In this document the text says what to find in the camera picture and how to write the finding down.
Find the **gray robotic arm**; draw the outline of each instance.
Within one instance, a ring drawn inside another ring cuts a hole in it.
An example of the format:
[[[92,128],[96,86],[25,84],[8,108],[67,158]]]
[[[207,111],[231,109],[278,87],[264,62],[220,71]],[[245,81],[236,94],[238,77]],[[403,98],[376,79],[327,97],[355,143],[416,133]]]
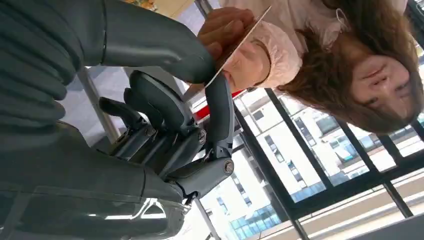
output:
[[[82,66],[98,64],[160,66],[187,82],[206,83],[214,61],[190,30],[117,0],[3,0],[0,62],[0,239],[166,238],[178,231],[182,189],[148,168],[90,149],[76,129],[58,122],[65,110],[56,101]],[[171,176],[187,194],[201,196],[232,172],[223,168],[231,160],[234,128],[223,76],[206,97],[213,129],[207,147],[217,161]],[[139,217],[153,198],[166,202],[162,211],[175,221]],[[127,221],[114,231],[117,216]]]

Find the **window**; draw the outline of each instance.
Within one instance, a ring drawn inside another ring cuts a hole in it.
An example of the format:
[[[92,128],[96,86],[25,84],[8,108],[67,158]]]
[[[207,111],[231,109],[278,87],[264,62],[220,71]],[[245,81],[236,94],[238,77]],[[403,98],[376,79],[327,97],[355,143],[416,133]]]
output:
[[[237,187],[238,191],[240,192],[241,197],[244,199],[244,202],[248,207],[250,207],[252,205],[252,201],[246,193],[245,189],[243,188],[242,184],[240,183],[240,180],[237,178],[237,175],[233,173],[231,175],[231,178],[232,181],[235,183],[235,186]]]
[[[274,208],[271,205],[267,205],[256,210],[251,217],[243,216],[232,221],[230,225],[237,233],[237,237],[243,240],[281,224],[281,222]]]
[[[294,120],[294,123],[296,123],[297,127],[299,128],[300,132],[303,134],[303,137],[306,139],[306,142],[309,144],[310,147],[315,146],[317,143],[315,142],[314,137],[309,132],[308,128],[302,121],[300,117],[296,118]]]
[[[334,117],[325,114],[324,117],[319,117],[316,120],[316,125],[318,126],[319,130],[321,130],[322,135],[326,135],[330,133],[333,130],[336,130],[339,128],[339,124],[337,124],[337,121],[334,119]]]
[[[223,199],[219,196],[219,197],[217,197],[217,198],[216,198],[216,200],[218,201],[219,205],[221,206],[221,209],[222,209],[222,211],[224,212],[224,214],[225,214],[225,215],[228,215],[228,214],[229,214],[229,212],[228,212],[228,208],[227,208],[227,206],[225,205],[225,203],[224,203]]]
[[[269,147],[271,148],[272,152],[274,153],[275,157],[277,158],[277,160],[282,163],[284,162],[284,158],[283,155],[281,154],[281,152],[278,150],[276,144],[274,143],[273,139],[267,135],[265,137],[266,143],[268,143]]]
[[[262,119],[262,118],[264,117],[264,114],[262,113],[262,111],[261,111],[261,110],[259,110],[259,111],[255,112],[255,113],[253,113],[252,115],[253,115],[253,118],[254,118],[256,121],[258,121],[258,120],[260,120],[260,119]]]

